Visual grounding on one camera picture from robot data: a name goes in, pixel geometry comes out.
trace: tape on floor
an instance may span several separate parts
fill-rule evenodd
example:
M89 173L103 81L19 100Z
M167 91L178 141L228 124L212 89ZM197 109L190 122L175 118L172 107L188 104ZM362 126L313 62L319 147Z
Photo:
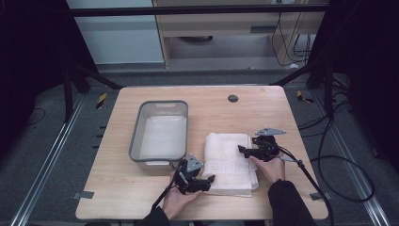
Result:
M99 101L97 102L96 109L101 109L106 97L106 93L101 94Z

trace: wooden table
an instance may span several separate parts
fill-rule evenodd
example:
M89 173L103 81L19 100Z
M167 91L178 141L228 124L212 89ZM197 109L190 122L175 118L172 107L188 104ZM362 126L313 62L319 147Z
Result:
M238 96L236 103L229 95ZM296 127L282 87L143 87L120 91L103 141L88 177L85 191L92 199L81 199L76 210L80 219L140 219L168 184L170 171L144 171L129 157L129 146L139 106L146 101L184 100L188 103L188 150L203 161L205 138L209 133L255 132L272 127L286 130L275 136L277 143L302 159L314 178L311 163ZM286 179L292 181L314 218L326 218L323 201L312 201L311 183L294 163L286 164ZM270 187L258 171L260 187L252 198L202 195L191 202L177 219L271 219L267 198Z

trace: white panel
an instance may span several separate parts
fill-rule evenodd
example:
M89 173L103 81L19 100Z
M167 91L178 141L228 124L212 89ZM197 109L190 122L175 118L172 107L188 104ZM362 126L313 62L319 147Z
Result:
M151 0L67 0L70 8L152 7ZM75 18L96 64L164 62L154 16Z

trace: black pole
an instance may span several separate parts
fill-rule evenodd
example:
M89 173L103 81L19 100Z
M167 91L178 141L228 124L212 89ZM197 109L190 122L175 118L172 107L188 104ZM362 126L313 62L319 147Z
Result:
M229 5L229 6L189 6L189 7L150 7L150 8L71 8L70 10L47 11L46 14L72 17L103 16L142 16L175 14L215 14L215 13L261 13L261 12L319 12L331 9L329 4L290 4L290 5Z

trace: hand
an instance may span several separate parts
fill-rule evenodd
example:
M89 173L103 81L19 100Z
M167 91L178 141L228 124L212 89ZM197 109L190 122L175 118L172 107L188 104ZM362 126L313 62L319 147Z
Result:
M263 162L263 160L254 156L250 156L249 159L261 169L264 177L266 177L266 180L271 184L274 184L278 180L285 180L285 164L278 156L268 162Z
M162 209L167 215L168 219L171 220L176 218L179 213L184 209L184 207L191 201L195 200L202 191L197 191L192 194L182 194L179 189L174 186L166 195L164 199L164 204Z

